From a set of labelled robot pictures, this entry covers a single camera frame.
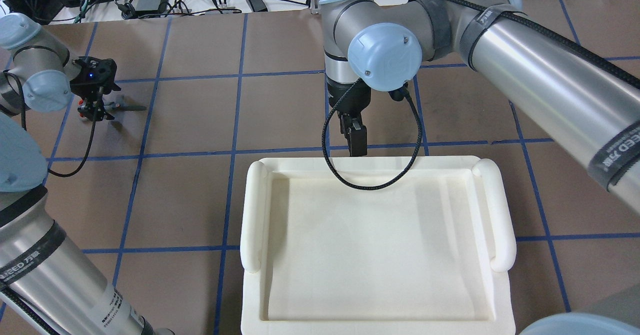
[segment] plastic tray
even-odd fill
[[[350,182],[407,157],[341,157]],[[243,335],[513,335],[514,228],[500,171],[475,156],[419,157],[377,191],[322,158],[262,159],[247,174]]]

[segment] white tray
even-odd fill
[[[377,185],[408,157],[333,158]],[[243,335],[513,335],[514,228],[500,171],[419,157],[377,191],[322,158],[262,159],[247,174]]]

